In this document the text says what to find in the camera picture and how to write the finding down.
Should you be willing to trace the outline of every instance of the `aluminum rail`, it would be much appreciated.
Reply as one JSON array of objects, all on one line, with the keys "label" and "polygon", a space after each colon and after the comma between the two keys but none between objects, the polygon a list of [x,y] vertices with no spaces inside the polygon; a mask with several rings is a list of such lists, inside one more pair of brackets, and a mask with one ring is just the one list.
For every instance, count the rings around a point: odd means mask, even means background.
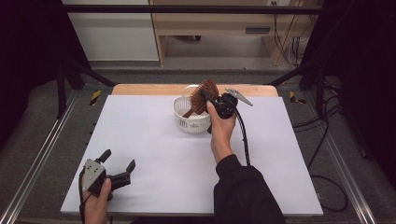
[{"label": "aluminum rail", "polygon": [[250,6],[181,6],[181,5],[42,5],[45,9],[60,9],[71,13],[211,13],[211,14],[288,14],[329,15],[341,13],[325,7],[250,7]]}]

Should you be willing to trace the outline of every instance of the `gray floor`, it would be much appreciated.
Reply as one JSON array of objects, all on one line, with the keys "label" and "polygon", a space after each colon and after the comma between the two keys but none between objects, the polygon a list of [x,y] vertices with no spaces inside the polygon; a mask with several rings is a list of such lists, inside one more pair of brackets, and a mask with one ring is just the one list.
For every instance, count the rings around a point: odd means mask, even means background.
[{"label": "gray floor", "polygon": [[[102,67],[97,70],[105,77],[124,83],[200,83],[204,78],[213,78],[217,83],[251,83],[262,84],[285,74],[291,68],[287,64],[279,67],[270,66],[268,53],[262,51],[260,38],[248,40],[240,37],[205,37],[196,42],[192,37],[177,36],[169,42],[166,65],[142,65],[131,70],[122,67]],[[99,118],[106,95],[111,88],[98,84],[95,80],[84,77],[87,85],[83,91],[70,91],[76,95],[76,105],[68,117],[56,140],[44,166],[39,171],[35,184],[25,199],[19,213],[20,223],[24,218],[51,220],[49,223],[60,223],[59,220],[79,220],[60,213],[64,193],[71,184],[72,178],[90,141],[90,132]],[[289,93],[294,91],[297,99],[309,100],[311,92],[301,92],[296,77],[277,90],[284,98],[291,123],[309,120],[315,116],[309,104],[298,104],[290,101]],[[92,94],[102,90],[96,105],[89,105]],[[25,111],[14,134],[0,151],[0,211],[5,211],[17,192],[30,166],[35,162],[43,143],[55,123],[57,114],[57,91],[55,82],[38,87],[31,92],[29,106]],[[342,114],[330,118],[330,133],[348,168],[370,207],[376,223],[396,223],[396,192],[383,176],[375,161],[363,159],[359,143]],[[296,137],[308,162],[321,138],[320,128],[297,132]],[[315,159],[310,173],[324,175],[340,185],[342,177],[337,165],[334,165],[329,153],[330,145],[324,144]],[[329,207],[343,205],[340,191],[328,182],[313,179],[316,191],[323,199],[320,201]],[[343,212],[324,210],[323,217],[288,217],[289,223],[361,223],[356,205],[349,200]],[[117,220],[130,220],[129,217],[116,217]]]}]

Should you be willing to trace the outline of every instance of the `wooden cabinet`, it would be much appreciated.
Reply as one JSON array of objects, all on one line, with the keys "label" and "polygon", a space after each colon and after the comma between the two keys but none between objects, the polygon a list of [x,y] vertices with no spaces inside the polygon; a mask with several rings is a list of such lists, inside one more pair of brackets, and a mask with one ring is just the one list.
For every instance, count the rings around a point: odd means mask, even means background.
[{"label": "wooden cabinet", "polygon": [[[152,5],[202,5],[202,6],[267,6],[267,0],[150,0]],[[316,6],[318,0],[290,0],[289,6]],[[166,50],[169,35],[260,35],[271,55],[273,65],[278,65],[281,53],[274,39],[275,29],[282,50],[288,46],[288,38],[307,36],[314,22],[305,15],[256,15],[256,14],[152,14],[160,62]]]}]

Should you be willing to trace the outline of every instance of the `white plastic basket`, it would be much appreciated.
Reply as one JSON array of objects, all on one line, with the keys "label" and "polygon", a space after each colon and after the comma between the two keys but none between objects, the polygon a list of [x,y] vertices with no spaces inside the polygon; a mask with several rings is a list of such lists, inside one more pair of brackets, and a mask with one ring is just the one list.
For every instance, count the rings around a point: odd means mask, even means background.
[{"label": "white plastic basket", "polygon": [[181,97],[177,97],[174,101],[174,112],[177,127],[186,133],[202,133],[210,126],[210,117],[206,112],[201,115],[192,113],[189,118],[183,118],[183,115],[191,109],[190,97],[185,96],[184,92],[189,88],[197,88],[198,85],[190,85],[183,91]]}]

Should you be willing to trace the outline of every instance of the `black sleeve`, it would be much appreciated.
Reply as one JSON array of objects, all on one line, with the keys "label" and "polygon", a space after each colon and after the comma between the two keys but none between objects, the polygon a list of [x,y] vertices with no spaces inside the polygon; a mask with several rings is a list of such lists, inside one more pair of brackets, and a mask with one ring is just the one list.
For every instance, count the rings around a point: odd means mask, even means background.
[{"label": "black sleeve", "polygon": [[219,183],[214,189],[217,224],[286,223],[277,202],[253,166],[242,166],[230,155],[216,167]]}]

